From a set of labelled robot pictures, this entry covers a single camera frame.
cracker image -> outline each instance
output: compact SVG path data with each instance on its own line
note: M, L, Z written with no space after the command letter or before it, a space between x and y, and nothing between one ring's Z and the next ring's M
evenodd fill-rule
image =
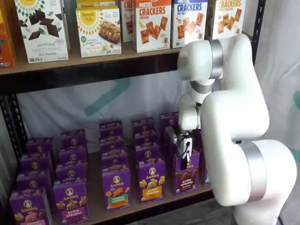
M221 34L224 32L224 21L217 23L217 33Z
M145 43L149 42L149 37L148 37L147 30L142 30L141 31L141 38L142 38L142 44L145 44Z
M204 15L202 13L198 13L196 25L201 26Z
M152 21L146 23L146 28L147 28L148 35L153 35L154 28L153 28L153 22Z
M226 26L227 29L231 30L233 28L234 22L235 22L235 20L234 20L234 17L232 16Z
M227 26L227 24L229 22L229 14L228 13L223 16L223 21L224 21L224 26Z
M196 23L192 21L187 31L188 33L192 34L195 31L195 29L196 29Z
M242 10L240 8L237 9L236 14L235 14L235 21L239 22L240 21L240 15L242 14Z
M121 40L121 30L120 27L112 22L102 20L99 29L99 36L112 42L119 43Z
M184 38L184 25L177 27L178 39Z
M157 40L159 37L160 31L161 31L161 28L159 26L155 25L154 33L152 34L152 37Z
M161 18L161 22L160 22L160 28L165 30L165 28L167 27L167 24L168 24L168 18L163 16Z

yellow label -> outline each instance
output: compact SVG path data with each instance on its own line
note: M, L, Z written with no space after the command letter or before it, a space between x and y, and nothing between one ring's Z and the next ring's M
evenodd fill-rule
M157 186L151 189L143 189L142 197L145 200L151 200L155 198L159 198L162 195L162 186Z

cracker box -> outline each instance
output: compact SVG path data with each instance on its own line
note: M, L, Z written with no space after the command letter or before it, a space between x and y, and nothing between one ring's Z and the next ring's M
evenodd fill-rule
M133 41L132 0L121 0L122 41Z
M113 121L100 124L100 137L123 136L122 121Z
M165 162L162 156L139 162L140 204L162 200L165 195Z
M76 15L81 57L121 54L117 6L77 8Z
M86 181L86 168L87 163L81 161L70 161L64 164L58 164L56 167L56 178L60 181L67 178L76 178L77 180Z
M209 0L205 36L222 39L242 33L245 7L246 0Z
M174 0L172 5L172 48L204 39L207 0Z
M14 67L16 60L15 48L4 1L0 2L0 40L0 68Z
M102 183L106 212L131 206L130 170L128 163L102 164Z
M79 224L90 218L85 182L68 179L57 181L53 186L60 224Z
M60 150L59 158L60 158L60 163L67 163L69 161L78 161L78 160L86 163L88 161L86 149L82 146L69 147L67 149Z
M31 138L26 143L26 150L28 154L43 154L49 152L53 164L58 162L56 148L53 144L53 138Z
M171 0L132 0L137 53L170 48Z
M52 225L45 189L15 190L9 199L16 225Z
M15 0L29 63L68 60L60 0Z
M200 152L192 150L190 163L182 168L182 158L174 155L172 165L172 183L174 195L195 191L198 186Z

pretzel crackers box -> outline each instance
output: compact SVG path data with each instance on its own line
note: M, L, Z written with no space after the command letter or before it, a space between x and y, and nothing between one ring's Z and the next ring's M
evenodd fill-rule
M242 33L245 7L246 0L209 0L205 36L222 39Z
M162 200L165 195L165 162L162 156L139 161L140 204Z
M13 191L9 199L16 225L52 225L49 202L43 187Z
M132 0L137 53L170 48L171 0Z
M174 0L172 5L172 48L203 40L207 0Z
M84 181L74 178L56 181L53 193L59 224L79 224L89 220L88 196Z
M81 57L121 54L118 6L77 8Z
M198 186L200 152L197 149L192 150L191 160L186 169L182 168L182 160L181 157L176 155L173 157L172 183L174 195L195 191Z
M102 183L106 212L131 206L130 170L127 162L102 162Z

white robotic arm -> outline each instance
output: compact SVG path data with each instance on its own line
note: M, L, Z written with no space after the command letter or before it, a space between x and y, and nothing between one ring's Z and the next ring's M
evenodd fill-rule
M192 42L179 54L178 71L191 81L189 96L180 101L180 128L183 133L201 129L216 200L236 206L239 225L276 224L296 181L292 154L274 140L234 142L257 139L269 127L249 39L241 34ZM212 93L215 79L221 90ZM185 146L178 150L182 155Z

